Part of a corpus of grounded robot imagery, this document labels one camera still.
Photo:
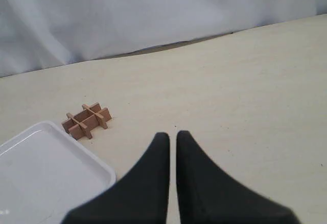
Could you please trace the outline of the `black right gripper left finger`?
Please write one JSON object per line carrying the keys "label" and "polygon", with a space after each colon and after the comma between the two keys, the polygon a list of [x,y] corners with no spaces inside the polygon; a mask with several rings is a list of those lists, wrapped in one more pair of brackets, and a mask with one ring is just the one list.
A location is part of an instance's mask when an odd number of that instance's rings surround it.
{"label": "black right gripper left finger", "polygon": [[111,188],[72,210],[63,223],[166,223],[170,139],[156,133],[136,164]]}

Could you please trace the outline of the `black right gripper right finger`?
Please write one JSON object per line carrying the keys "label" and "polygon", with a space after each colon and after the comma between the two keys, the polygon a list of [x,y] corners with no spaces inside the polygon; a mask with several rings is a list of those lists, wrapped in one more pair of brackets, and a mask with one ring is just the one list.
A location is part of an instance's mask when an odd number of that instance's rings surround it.
{"label": "black right gripper right finger", "polygon": [[181,223],[299,223],[293,211],[242,185],[204,152],[189,131],[176,137]]}

